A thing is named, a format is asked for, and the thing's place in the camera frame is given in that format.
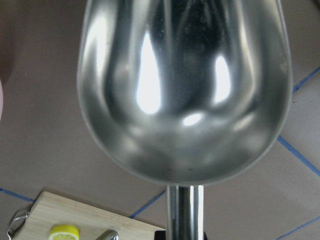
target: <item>blue grout line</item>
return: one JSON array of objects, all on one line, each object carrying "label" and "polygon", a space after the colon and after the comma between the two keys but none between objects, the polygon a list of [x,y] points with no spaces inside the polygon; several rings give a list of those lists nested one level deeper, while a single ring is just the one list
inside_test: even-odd
[{"label": "blue grout line", "polygon": [[294,85],[292,93],[295,93],[296,91],[298,91],[303,85],[305,85],[310,79],[312,79],[313,76],[316,75],[318,72],[320,72],[320,66],[316,68],[313,72],[311,72],[308,76],[306,76],[304,79],[302,79],[300,82],[298,82],[296,85]]},{"label": "blue grout line", "polygon": [[312,172],[320,177],[320,170],[317,169],[308,159],[306,159],[297,149],[295,149],[287,140],[282,136],[277,139],[286,149],[288,149],[293,155],[295,155],[304,165],[306,165]]},{"label": "blue grout line", "polygon": [[0,187],[0,192],[3,192],[4,194],[10,195],[12,197],[16,197],[18,199],[21,199],[21,200],[24,200],[24,201],[27,201],[27,202],[30,202],[30,203],[34,203],[35,202],[35,200],[33,200],[32,198],[23,196],[21,194],[15,193],[13,191],[9,191],[9,190],[3,189],[1,187]]},{"label": "blue grout line", "polygon": [[153,204],[155,201],[157,201],[159,198],[161,198],[166,193],[166,190],[162,191],[159,195],[153,197],[147,204],[140,207],[137,211],[135,211],[133,214],[129,216],[129,218],[133,219],[140,213],[142,213],[146,208],[148,208],[151,204]]},{"label": "blue grout line", "polygon": [[317,221],[317,220],[319,220],[319,219],[320,219],[320,216],[317,216],[316,218],[314,218],[314,219],[312,219],[312,220],[310,220],[310,221],[307,221],[305,224],[302,224],[302,225],[298,226],[297,228],[293,229],[292,231],[290,231],[290,232],[288,232],[288,233],[286,233],[286,234],[278,237],[276,240],[281,240],[281,239],[289,236],[290,234],[293,234],[294,232],[302,229],[303,227],[305,227],[305,226],[307,226],[307,225],[309,225],[309,224],[312,224],[313,222],[315,222],[315,221]]}]

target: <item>dark object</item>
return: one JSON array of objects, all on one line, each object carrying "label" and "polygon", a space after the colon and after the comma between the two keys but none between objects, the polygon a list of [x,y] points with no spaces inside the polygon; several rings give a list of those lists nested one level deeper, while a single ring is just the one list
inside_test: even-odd
[{"label": "dark object", "polygon": [[[154,240],[166,240],[166,231],[156,231],[154,233]],[[205,232],[204,232],[204,240],[208,240]]]}]

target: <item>cutting board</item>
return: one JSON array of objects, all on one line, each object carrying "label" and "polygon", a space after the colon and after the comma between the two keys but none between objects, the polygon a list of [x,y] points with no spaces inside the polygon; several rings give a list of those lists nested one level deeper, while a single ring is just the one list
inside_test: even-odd
[{"label": "cutting board", "polygon": [[62,224],[76,226],[80,230],[80,240],[95,240],[107,230],[117,231],[120,240],[153,240],[155,231],[163,230],[44,191],[13,240],[47,240],[50,229]]}]

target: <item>yellow object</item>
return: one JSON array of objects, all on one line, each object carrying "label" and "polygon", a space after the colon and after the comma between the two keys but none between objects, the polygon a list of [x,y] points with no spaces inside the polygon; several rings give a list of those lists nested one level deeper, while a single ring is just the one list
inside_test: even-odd
[{"label": "yellow object", "polygon": [[79,240],[79,230],[72,225],[58,225],[51,229],[49,240]]}]

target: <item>yellow lemon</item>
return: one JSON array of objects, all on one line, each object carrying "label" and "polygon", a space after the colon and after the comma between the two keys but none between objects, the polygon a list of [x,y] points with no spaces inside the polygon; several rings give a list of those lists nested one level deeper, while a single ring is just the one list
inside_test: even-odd
[{"label": "yellow lemon", "polygon": [[49,240],[79,240],[79,230],[72,225],[58,225],[51,229]]}]

